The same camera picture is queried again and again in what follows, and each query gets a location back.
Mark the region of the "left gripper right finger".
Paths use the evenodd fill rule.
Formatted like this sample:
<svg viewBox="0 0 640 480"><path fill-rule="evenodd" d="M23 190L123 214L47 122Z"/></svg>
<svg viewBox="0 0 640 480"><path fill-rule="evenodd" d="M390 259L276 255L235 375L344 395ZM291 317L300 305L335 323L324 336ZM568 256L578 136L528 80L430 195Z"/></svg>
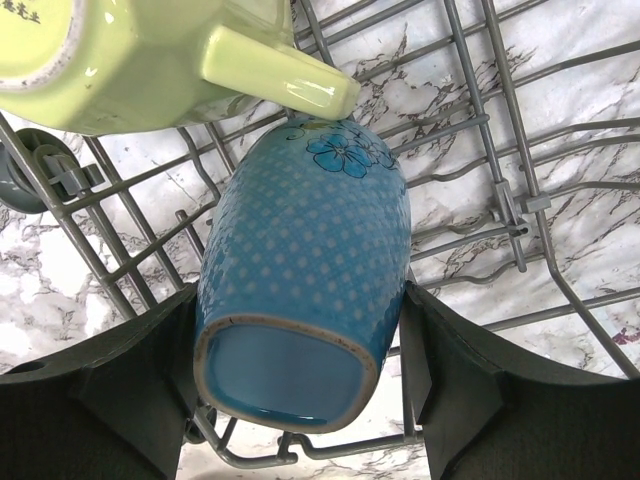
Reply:
<svg viewBox="0 0 640 480"><path fill-rule="evenodd" d="M435 479L635 479L639 383L563 365L408 283L406 395Z"/></svg>

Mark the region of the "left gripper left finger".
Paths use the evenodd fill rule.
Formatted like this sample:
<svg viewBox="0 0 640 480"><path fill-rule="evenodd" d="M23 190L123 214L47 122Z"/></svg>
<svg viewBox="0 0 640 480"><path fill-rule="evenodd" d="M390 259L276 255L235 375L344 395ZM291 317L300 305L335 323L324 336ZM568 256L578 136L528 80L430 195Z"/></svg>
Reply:
<svg viewBox="0 0 640 480"><path fill-rule="evenodd" d="M4 479L173 479L196 403L196 288L1 376Z"/></svg>

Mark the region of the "yellow cream mug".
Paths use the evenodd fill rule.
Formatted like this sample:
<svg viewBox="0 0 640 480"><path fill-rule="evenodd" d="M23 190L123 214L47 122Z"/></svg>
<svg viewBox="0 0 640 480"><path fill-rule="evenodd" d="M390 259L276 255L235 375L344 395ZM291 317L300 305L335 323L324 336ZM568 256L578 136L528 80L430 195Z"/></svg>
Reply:
<svg viewBox="0 0 640 480"><path fill-rule="evenodd" d="M125 134L269 101L347 117L351 76L299 51L286 1L5 1L1 107L45 127Z"/></svg>

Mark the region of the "grey wire dish rack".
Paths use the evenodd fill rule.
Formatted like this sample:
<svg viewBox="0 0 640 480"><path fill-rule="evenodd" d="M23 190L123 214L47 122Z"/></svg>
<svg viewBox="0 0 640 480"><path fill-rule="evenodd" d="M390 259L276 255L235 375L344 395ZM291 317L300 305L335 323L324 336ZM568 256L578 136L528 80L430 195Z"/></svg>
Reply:
<svg viewBox="0 0 640 480"><path fill-rule="evenodd" d="M286 1L295 47L351 76L345 118L379 136L406 182L405 279L557 363L639 383L639 5L635 1ZM320 117L260 101L161 130L86 135L1 107L1 264L97 283L119 319L198 285L215 209L267 132ZM176 476L435 479L406 395L400 317L374 393L347 426L302 433L198 394ZM82 332L41 312L51 354Z"/></svg>

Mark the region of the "blue mug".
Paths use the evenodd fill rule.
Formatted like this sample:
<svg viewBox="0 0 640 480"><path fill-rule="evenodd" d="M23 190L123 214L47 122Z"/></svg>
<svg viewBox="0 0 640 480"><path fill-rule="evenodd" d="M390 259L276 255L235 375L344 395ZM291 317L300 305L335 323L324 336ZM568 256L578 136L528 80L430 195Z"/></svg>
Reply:
<svg viewBox="0 0 640 480"><path fill-rule="evenodd" d="M265 133L232 175L203 255L201 397L292 432L349 425L392 343L410 238L406 182L379 136L309 117Z"/></svg>

